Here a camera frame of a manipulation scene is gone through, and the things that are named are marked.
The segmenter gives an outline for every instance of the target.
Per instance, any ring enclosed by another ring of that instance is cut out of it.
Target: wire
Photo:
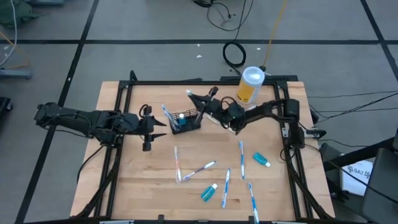
[[[243,47],[241,44],[239,44],[239,43],[236,42],[236,39],[238,38],[239,31],[241,30],[241,26],[243,25],[244,21],[246,21],[246,19],[248,18],[249,14],[250,14],[250,12],[251,12],[251,8],[252,8],[252,6],[253,6],[253,2],[254,2],[254,0],[251,1],[248,14],[246,15],[246,17],[245,17],[244,20],[242,21],[243,14],[244,14],[244,8],[246,7],[246,0],[244,0],[244,2],[243,2],[243,7],[242,7],[241,18],[240,18],[240,20],[239,20],[239,26],[236,28],[238,31],[237,31],[237,33],[236,33],[236,35],[235,35],[235,38],[234,38],[232,41],[225,43],[225,44],[224,44],[224,47],[223,47],[223,58],[224,58],[224,61],[225,61],[225,62],[227,63],[227,65],[229,65],[229,66],[236,72],[236,74],[238,74],[239,76],[242,76],[242,73],[241,73],[240,71],[238,71],[236,68],[241,68],[241,67],[246,63],[246,51],[245,51],[244,47]],[[239,63],[232,63],[230,60],[228,60],[228,58],[226,57],[226,48],[227,48],[229,45],[235,45],[235,46],[237,46],[237,48],[242,52],[243,58],[242,58],[242,61],[241,61],[241,62],[239,62]]]
[[[306,131],[308,131],[308,129],[300,122],[298,122],[299,125],[301,125],[301,127],[303,127],[303,129],[305,129]]]
[[[144,104],[144,105],[141,106],[141,108],[139,108],[138,115],[141,118],[144,118],[144,114],[142,113],[142,111],[144,110],[144,108],[147,108],[147,107],[148,107],[148,104]]]
[[[369,147],[369,146],[350,146],[349,144],[344,144],[344,143],[338,142],[334,139],[319,139],[318,141],[333,141],[337,144],[341,144],[342,146],[347,146],[347,147]]]
[[[398,110],[398,108],[378,108],[378,109],[368,109],[368,110],[357,110],[353,112],[366,112],[366,111],[382,111],[382,110]],[[338,112],[344,112],[344,111],[318,111],[319,113],[338,113]]]
[[[78,137],[82,137],[82,138],[87,138],[87,136],[84,136],[84,135],[82,135],[82,134],[73,133],[73,132],[67,131],[67,130],[57,130],[57,129],[56,129],[56,130],[54,130],[54,131],[69,133],[69,134],[72,134],[72,135],[74,135],[74,136],[78,136]]]
[[[0,35],[8,42],[11,46],[15,46],[15,45],[11,42],[11,40],[10,40],[5,34],[3,34],[2,32],[0,32]],[[28,56],[23,50],[21,50],[18,46],[15,46],[15,49],[25,58],[26,63],[25,63],[25,64],[22,64],[22,65],[10,66],[10,67],[7,67],[7,69],[17,69],[17,68],[26,68],[26,67],[29,67],[29,65],[30,65],[30,58],[29,58],[29,56]]]
[[[81,134],[76,134],[76,133],[73,133],[73,132],[71,132],[71,131],[66,131],[66,130],[55,130],[55,131],[70,133],[70,134],[73,134],[73,135],[76,135],[76,136],[79,136],[79,137],[87,138],[87,137],[90,135],[90,133],[91,133],[91,131],[92,131],[92,129],[93,129],[93,125],[92,125],[91,121],[90,121],[86,116],[83,116],[83,115],[80,115],[80,114],[60,114],[60,115],[58,115],[58,116],[54,116],[54,117],[50,118],[48,121],[46,121],[44,124],[41,124],[40,126],[43,127],[43,128],[46,129],[46,130],[49,130],[48,128],[46,128],[46,126],[49,125],[49,123],[50,123],[53,119],[59,118],[59,117],[68,117],[68,116],[77,116],[77,117],[81,117],[81,118],[85,119],[85,120],[87,121],[87,123],[88,123],[88,132],[87,132],[87,135],[86,135],[86,136],[83,136],[83,135],[81,135]]]
[[[287,161],[287,162],[290,162],[292,159],[293,159],[293,157],[296,155],[296,151],[294,150],[293,151],[293,154],[289,157],[289,159],[284,159],[283,157],[282,157],[282,152],[284,152],[284,149],[282,149],[280,152],[279,152],[279,157],[280,157],[280,159],[282,159],[283,161]]]
[[[305,145],[306,145],[306,146],[309,146],[309,147],[312,148],[312,149],[317,150],[324,158],[327,159],[327,162],[328,162],[328,163],[330,163],[332,166],[336,167],[337,169],[343,171],[344,173],[346,173],[347,175],[349,175],[350,177],[352,177],[354,180],[357,180],[359,183],[365,185],[367,188],[371,189],[373,192],[377,193],[377,194],[380,195],[380,196],[383,196],[384,198],[390,200],[391,202],[398,203],[397,200],[394,200],[393,198],[391,198],[391,197],[389,197],[389,196],[387,196],[387,195],[381,193],[380,191],[378,191],[378,190],[372,188],[371,186],[369,186],[368,184],[366,184],[366,183],[363,182],[362,180],[359,180],[358,178],[356,178],[355,176],[353,176],[353,175],[350,174],[349,172],[345,171],[343,168],[341,168],[341,167],[339,167],[338,165],[336,165],[334,162],[330,161],[330,159],[329,159],[327,156],[325,156],[325,154],[322,153],[321,150],[317,149],[317,148],[314,147],[314,146],[310,146],[310,145],[308,145],[308,144],[305,144]]]
[[[249,8],[249,10],[248,10],[248,13],[247,13],[246,16],[244,17],[244,19],[242,19],[244,10],[242,10],[242,14],[241,14],[241,18],[240,18],[240,21],[239,21],[239,25],[238,25],[237,27],[235,27],[234,29],[225,29],[225,28],[223,28],[223,27],[220,27],[220,26],[216,25],[214,22],[212,22],[212,21],[210,20],[210,18],[209,18],[209,12],[210,12],[210,8],[211,8],[212,5],[210,5],[210,7],[208,7],[208,9],[207,9],[207,15],[206,15],[206,16],[207,16],[207,20],[210,22],[211,25],[213,25],[213,26],[215,26],[215,27],[217,27],[217,28],[219,28],[219,29],[221,29],[221,30],[223,30],[223,31],[228,31],[228,32],[236,31],[236,30],[238,30],[239,28],[241,28],[241,26],[244,24],[244,22],[245,22],[246,19],[248,18],[249,14],[250,14],[250,12],[251,12],[251,8],[252,8],[252,6],[253,6],[253,1],[254,1],[254,0],[251,1],[250,8]]]
[[[223,107],[223,103],[226,103],[229,106],[229,103],[227,101],[225,101],[226,99],[232,100],[238,106],[238,108],[239,108],[239,110],[240,110],[240,112],[241,112],[241,114],[243,116],[243,119],[240,119],[239,123],[236,125],[236,131],[235,132],[236,132],[236,134],[238,134],[246,125],[246,112],[245,112],[244,108],[239,106],[238,102],[236,102],[236,100],[234,98],[230,97],[230,96],[225,96],[225,97],[223,97],[221,99],[221,107]],[[221,122],[220,122],[220,124],[225,129],[229,128],[229,124],[223,124]]]
[[[91,158],[93,158],[95,155],[97,155],[97,153],[99,153],[100,150],[101,150],[102,148],[104,148],[104,146],[101,146],[101,147],[100,147],[99,149],[97,149],[94,153],[92,153],[92,155],[89,156],[89,157],[86,159],[86,161],[80,166],[79,171],[77,172],[77,180],[76,180],[76,182],[79,183],[80,172],[81,172],[81,170],[83,170],[83,167],[87,164],[87,162],[88,162]]]
[[[275,36],[276,30],[278,29],[279,21],[282,18],[282,15],[283,15],[283,13],[285,11],[286,3],[287,3],[287,0],[284,0],[284,3],[282,5],[282,9],[280,9],[280,12],[279,12],[279,15],[278,15],[278,19],[276,20],[274,28],[272,29],[271,37],[269,38],[269,42],[268,42],[266,59],[264,59],[264,63],[262,64],[264,67],[266,66],[269,52],[271,51],[272,40],[273,40],[273,38]]]
[[[338,96],[308,96],[307,98],[319,98],[319,99],[327,99],[327,98],[339,98],[339,97],[346,97],[346,96],[364,96],[364,95],[373,95],[373,94],[379,94],[379,93],[397,93],[398,90],[393,90],[393,91],[377,91],[377,92],[372,92],[372,93],[358,93],[358,94],[352,94],[352,95],[338,95]]]
[[[14,45],[12,46],[12,49],[10,50],[10,52],[8,53],[7,57],[0,63],[0,66],[4,65],[4,63],[6,63],[6,61],[8,60],[8,58],[12,55],[15,46],[17,45],[17,38],[18,38],[18,31],[17,31],[17,18],[16,18],[16,13],[15,13],[15,6],[14,6],[14,2],[12,0],[10,0],[11,6],[12,6],[12,13],[14,15],[14,28],[15,28],[15,39],[14,39]]]
[[[366,103],[365,105],[362,105],[362,106],[357,106],[357,107],[355,107],[355,108],[353,108],[353,109],[346,110],[346,111],[344,111],[344,112],[342,112],[342,113],[339,113],[339,114],[336,114],[336,115],[333,115],[333,116],[324,116],[324,115],[322,115],[322,114],[320,114],[320,113],[318,112],[318,114],[319,114],[320,116],[322,116],[323,118],[325,118],[324,120],[319,121],[318,123],[327,121],[327,120],[329,120],[330,118],[335,118],[335,117],[337,117],[337,116],[341,116],[341,115],[344,115],[344,114],[348,114],[348,113],[352,113],[352,112],[358,111],[358,110],[360,110],[360,109],[362,109],[362,108],[365,108],[365,107],[367,107],[367,106],[373,105],[373,104],[375,104],[375,103],[378,103],[378,102],[380,102],[380,101],[382,101],[382,100],[385,100],[385,99],[390,98],[390,97],[395,96],[395,95],[398,95],[398,93],[394,93],[394,94],[391,94],[391,95],[389,95],[389,96],[385,96],[385,97],[380,98],[380,99],[378,99],[378,100],[374,100],[374,101],[372,101],[372,102],[370,102],[370,103]]]

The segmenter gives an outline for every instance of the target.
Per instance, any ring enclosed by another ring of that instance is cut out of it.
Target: black cable
[[[288,159],[284,159],[284,158],[282,157],[282,152],[284,152],[284,149],[282,149],[282,150],[279,152],[279,157],[280,157],[280,159],[282,159],[282,160],[285,161],[285,162],[290,162],[290,161],[293,159],[293,157],[296,155],[296,151],[293,151],[293,154],[290,155],[290,157],[289,157]]]
[[[303,129],[305,129],[306,131],[308,131],[308,129],[300,122],[298,122],[299,125],[301,125],[301,127],[303,127]]]
[[[89,156],[89,157],[86,159],[86,161],[80,166],[79,171],[77,172],[77,180],[76,180],[76,182],[79,182],[80,172],[81,172],[81,170],[83,170],[83,167],[87,164],[87,162],[88,162],[91,158],[93,158],[95,155],[97,155],[97,153],[99,153],[100,150],[101,150],[102,148],[104,148],[104,146],[99,147],[99,149],[97,149],[94,153],[92,153],[92,155]]]
[[[335,118],[335,117],[337,117],[337,116],[341,116],[341,115],[344,115],[344,114],[348,114],[348,113],[352,113],[352,112],[358,111],[358,110],[360,110],[360,109],[362,109],[362,108],[365,108],[365,107],[367,107],[367,106],[373,105],[373,104],[375,104],[375,103],[378,103],[378,102],[380,102],[380,101],[382,101],[382,100],[385,100],[385,99],[390,98],[390,97],[395,96],[395,95],[398,95],[398,93],[394,93],[394,94],[391,94],[391,95],[389,95],[389,96],[385,96],[385,97],[380,98],[380,99],[378,99],[378,100],[374,100],[374,101],[372,101],[372,102],[370,102],[370,103],[367,103],[367,104],[365,104],[365,105],[362,105],[362,106],[357,106],[357,107],[355,107],[355,108],[353,108],[353,109],[346,110],[346,111],[344,111],[344,112],[342,112],[342,113],[339,113],[339,114],[336,114],[336,115],[333,115],[333,116],[324,116],[324,115],[322,115],[322,114],[320,114],[320,113],[318,112],[319,115],[321,115],[323,118],[325,118],[324,120],[321,120],[321,121],[319,121],[318,123],[327,121],[327,120],[329,120],[330,118]]]
[[[67,131],[67,130],[54,130],[54,131],[58,131],[58,132],[64,132],[64,133],[69,133],[69,134],[72,134],[72,135],[74,135],[74,136],[78,136],[78,137],[82,137],[82,138],[87,138],[87,136],[84,136],[84,135],[82,135],[82,134],[77,134],[77,133],[73,133],[73,132],[71,132],[71,131]]]
[[[359,179],[356,178],[355,176],[351,175],[349,172],[345,171],[343,168],[341,168],[341,167],[339,167],[338,165],[336,165],[334,162],[331,162],[330,159],[327,158],[327,156],[325,156],[325,154],[321,152],[321,150],[317,149],[317,148],[314,147],[314,146],[310,146],[310,145],[308,145],[308,144],[305,144],[305,145],[306,145],[306,146],[309,146],[309,147],[312,148],[312,149],[317,150],[324,158],[327,159],[327,162],[328,162],[328,163],[330,163],[332,166],[336,167],[337,169],[343,171],[344,173],[346,173],[347,175],[349,175],[350,177],[352,177],[354,180],[358,181],[359,183],[365,185],[367,188],[371,189],[373,192],[375,192],[375,193],[377,193],[378,195],[380,195],[380,196],[382,196],[382,197],[384,197],[384,198],[390,200],[391,202],[398,203],[397,200],[394,200],[393,198],[391,198],[391,197],[389,197],[389,196],[387,196],[387,195],[381,193],[380,191],[378,191],[378,190],[372,188],[371,186],[369,186],[368,184],[366,184],[366,183],[363,182],[362,180],[359,180]]]
[[[364,96],[364,95],[373,95],[379,93],[397,93],[398,90],[394,91],[377,91],[372,93],[358,93],[358,94],[351,94],[351,95],[338,95],[338,96],[308,96],[307,98],[318,98],[318,99],[327,99],[327,98],[338,98],[338,97],[345,97],[345,96]]]
[[[239,26],[236,28],[238,31],[237,31],[237,33],[236,33],[236,35],[235,35],[235,38],[234,38],[232,41],[225,43],[225,44],[224,44],[224,47],[223,47],[223,58],[224,58],[224,61],[225,61],[225,62],[227,63],[227,65],[229,65],[229,66],[236,72],[236,74],[238,74],[239,76],[242,76],[242,73],[241,73],[240,71],[238,71],[237,68],[241,68],[241,67],[246,63],[246,51],[245,51],[244,47],[243,47],[241,44],[239,44],[239,43],[236,42],[236,39],[238,38],[239,31],[241,30],[241,26],[242,26],[243,23],[246,21],[246,19],[248,18],[249,14],[250,14],[250,12],[251,12],[251,8],[252,8],[252,6],[253,6],[253,2],[254,2],[254,0],[251,1],[248,14],[246,15],[246,17],[245,17],[244,20],[242,21],[242,19],[243,19],[243,14],[244,14],[244,8],[245,8],[245,6],[246,6],[246,0],[244,0],[244,2],[243,2],[243,8],[242,8],[242,13],[241,13],[241,18],[240,18],[240,21],[239,21]],[[229,45],[235,45],[235,46],[237,46],[237,48],[242,52],[243,58],[242,58],[242,61],[241,61],[241,62],[239,62],[239,63],[232,63],[230,60],[228,60],[228,58],[226,57],[226,48],[227,48]]]
[[[217,28],[219,28],[219,29],[221,29],[221,30],[223,30],[223,31],[228,31],[228,32],[236,31],[236,30],[238,30],[239,28],[241,28],[241,26],[246,22],[246,19],[248,18],[249,14],[250,14],[250,11],[251,11],[252,6],[253,6],[253,0],[251,1],[251,5],[250,5],[250,8],[249,8],[249,10],[248,10],[248,13],[246,14],[246,16],[244,17],[243,20],[242,20],[242,17],[243,17],[243,11],[244,11],[244,10],[242,10],[242,14],[241,14],[241,19],[240,19],[239,25],[238,25],[237,27],[235,27],[234,29],[225,29],[225,28],[222,28],[222,27],[216,25],[214,22],[212,22],[212,21],[210,20],[210,18],[209,18],[209,11],[210,11],[210,8],[211,8],[211,7],[208,7],[208,9],[207,9],[207,20],[210,22],[211,25],[213,25],[213,26],[215,26],[215,27],[217,27]]]
[[[347,147],[369,147],[369,146],[350,146],[349,144],[344,144],[344,143],[338,142],[334,139],[319,139],[318,141],[333,141],[337,144],[341,144],[342,146],[347,146]]]
[[[378,109],[368,109],[368,110],[357,110],[353,112],[365,112],[365,111],[382,111],[382,110],[398,110],[398,108],[378,108]],[[345,112],[343,110],[335,110],[335,111],[317,111],[319,113],[340,113]]]
[[[221,99],[221,107],[223,107],[223,103],[226,103],[229,106],[229,103],[227,101],[225,101],[226,99],[232,100],[234,103],[239,105],[238,102],[236,102],[236,100],[234,98],[232,98],[230,96],[225,96],[225,97],[223,97]],[[240,112],[241,112],[241,114],[243,116],[243,119],[241,119],[240,122],[237,125],[236,131],[235,131],[236,134],[238,134],[246,126],[245,125],[246,124],[246,112],[245,112],[244,108],[242,108],[242,107],[239,107],[239,110],[240,110]],[[225,126],[225,124],[222,124],[221,122],[220,122],[220,124],[225,129],[229,128],[229,124],[227,124],[228,126]]]
[[[144,105],[141,106],[141,108],[139,108],[138,115],[141,118],[144,118],[144,114],[142,113],[142,111],[144,110],[144,108],[147,108],[147,107],[148,107],[148,104],[144,104]]]

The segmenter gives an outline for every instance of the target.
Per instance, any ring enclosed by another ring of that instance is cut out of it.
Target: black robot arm
[[[326,132],[318,130],[311,131],[311,134],[306,133],[309,130],[303,130],[303,128],[299,126],[300,103],[297,100],[272,100],[246,111],[232,97],[226,96],[221,100],[214,98],[217,91],[218,88],[216,86],[213,87],[206,96],[198,96],[191,91],[187,91],[188,97],[199,111],[197,122],[200,122],[203,114],[206,113],[211,119],[219,122],[223,128],[229,128],[236,134],[239,134],[239,132],[251,122],[262,118],[273,118],[276,121],[289,124],[289,131],[286,134],[288,136],[288,142],[289,145],[297,148],[304,147],[304,138],[306,135],[312,134],[320,138],[326,134]],[[283,108],[282,116],[278,116],[272,111],[278,106],[282,106]]]
[[[46,103],[37,107],[36,125],[63,126],[88,138],[96,138],[101,145],[115,147],[120,144],[118,136],[123,134],[144,136],[143,151],[150,151],[150,143],[165,134],[152,134],[154,126],[166,126],[151,116],[152,108],[142,106],[139,116],[120,111],[80,111],[64,108],[56,103]]]

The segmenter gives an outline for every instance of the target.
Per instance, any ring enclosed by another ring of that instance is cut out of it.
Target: small toothpaste tube
[[[208,187],[201,195],[200,197],[205,201],[208,202],[214,193],[216,192],[217,185],[213,184],[212,186]]]
[[[258,163],[260,163],[260,164],[263,165],[263,166],[266,166],[266,167],[270,167],[270,166],[271,166],[271,163],[269,163],[268,160],[267,160],[264,156],[262,156],[260,153],[258,153],[258,152],[256,152],[256,153],[253,155],[253,158],[254,158]]]
[[[180,113],[178,115],[178,122],[180,125],[185,125],[187,123],[187,120],[185,119],[185,115],[183,113]]]

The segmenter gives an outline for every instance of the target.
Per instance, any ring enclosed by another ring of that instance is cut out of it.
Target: wooden table
[[[300,101],[300,121],[306,127],[312,126],[307,96],[302,82],[289,82],[290,98]],[[118,82],[104,82],[99,94],[97,110],[112,110]],[[138,114],[139,108],[147,103],[152,106],[153,115],[168,123],[161,104],[170,112],[194,108],[186,96],[190,89],[197,95],[205,95],[212,86],[165,86],[134,85],[130,113]],[[216,97],[235,96],[237,86],[219,86]],[[274,100],[271,86],[263,86],[256,103]],[[168,133],[152,143],[151,152],[142,151],[139,136],[125,136],[121,166],[119,170],[113,219],[156,220],[165,215],[166,220],[248,220],[252,215],[248,182],[253,184],[254,196],[260,220],[295,220],[286,164],[279,157],[282,137],[278,122],[264,118],[247,125],[238,136],[203,118],[201,129],[173,135],[170,127],[155,127],[155,133]],[[244,142],[246,180],[241,180],[240,150],[238,141]],[[306,144],[317,147],[317,142],[306,139]],[[174,146],[180,150],[182,174],[217,160],[211,169],[193,176],[186,183],[175,183]],[[99,143],[89,140],[85,159]],[[253,158],[255,152],[266,156],[270,168],[260,166]],[[105,150],[93,158],[81,172],[71,215],[75,215],[89,202],[99,186]],[[326,184],[320,153],[309,147],[302,149],[302,159],[307,176],[308,188],[327,213],[334,216]],[[231,168],[226,208],[221,208],[225,175]],[[218,184],[213,198],[205,203],[200,194],[211,184]],[[298,196],[302,216],[305,216],[302,194]],[[108,193],[104,195],[107,202]]]

